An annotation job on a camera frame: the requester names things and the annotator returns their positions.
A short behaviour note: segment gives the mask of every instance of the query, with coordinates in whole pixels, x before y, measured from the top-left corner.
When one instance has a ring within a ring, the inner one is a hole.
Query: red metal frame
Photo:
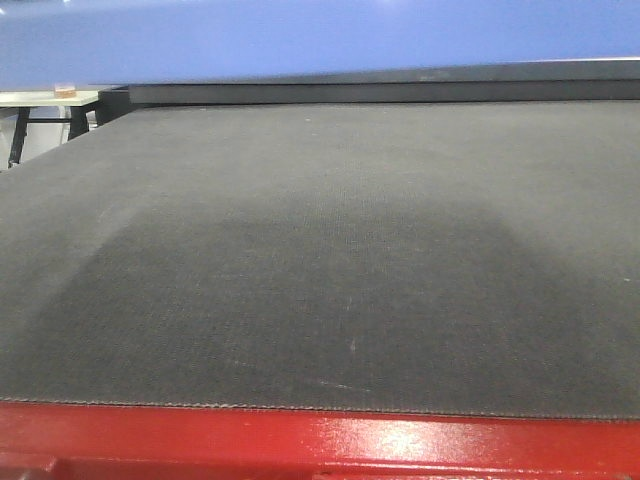
[[[638,478],[640,422],[0,402],[0,478]]]

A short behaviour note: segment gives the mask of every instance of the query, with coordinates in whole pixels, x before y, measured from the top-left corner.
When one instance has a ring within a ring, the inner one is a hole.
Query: gray fabric belt
[[[640,103],[137,111],[0,174],[0,398],[640,418]]]

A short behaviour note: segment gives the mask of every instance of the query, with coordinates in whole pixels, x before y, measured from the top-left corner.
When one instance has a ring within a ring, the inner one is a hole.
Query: small object on table
[[[55,98],[73,98],[76,96],[76,87],[70,83],[56,83],[53,87]]]

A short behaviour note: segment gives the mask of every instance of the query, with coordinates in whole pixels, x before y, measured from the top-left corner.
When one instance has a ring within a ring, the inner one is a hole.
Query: blue panel
[[[0,0],[0,88],[640,56],[637,0]]]

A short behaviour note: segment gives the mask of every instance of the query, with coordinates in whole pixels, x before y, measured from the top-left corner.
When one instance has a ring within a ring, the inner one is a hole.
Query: black table leg
[[[9,168],[20,163],[22,157],[22,147],[24,146],[24,137],[27,136],[27,123],[29,122],[29,113],[31,108],[18,108],[18,120],[16,120],[16,128],[13,131],[13,140],[11,142],[11,153],[9,154]]]
[[[71,107],[71,125],[69,126],[69,140],[73,140],[89,131],[87,112],[84,107]]]

